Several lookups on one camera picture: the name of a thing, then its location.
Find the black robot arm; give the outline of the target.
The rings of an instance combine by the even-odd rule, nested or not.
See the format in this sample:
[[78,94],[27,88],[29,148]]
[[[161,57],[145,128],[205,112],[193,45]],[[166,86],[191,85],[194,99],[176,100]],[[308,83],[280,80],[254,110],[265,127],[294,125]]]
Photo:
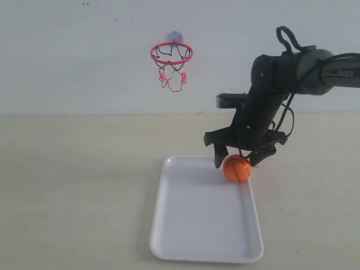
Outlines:
[[217,95],[217,108],[236,111],[230,126],[204,134],[205,146],[214,147],[215,167],[228,156],[228,147],[249,151],[252,166],[274,155],[275,145],[288,139],[273,121],[284,101],[295,95],[321,96],[333,87],[359,88],[359,54],[313,49],[257,57],[248,92]]

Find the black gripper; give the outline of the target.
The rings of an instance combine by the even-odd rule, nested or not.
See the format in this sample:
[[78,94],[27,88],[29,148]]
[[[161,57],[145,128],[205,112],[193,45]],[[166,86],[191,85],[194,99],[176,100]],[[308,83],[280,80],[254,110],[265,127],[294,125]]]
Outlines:
[[228,156],[227,147],[252,151],[249,161],[255,167],[276,153],[274,144],[284,145],[287,139],[285,132],[269,129],[268,125],[232,125],[204,134],[204,144],[214,147],[214,165],[217,169]]

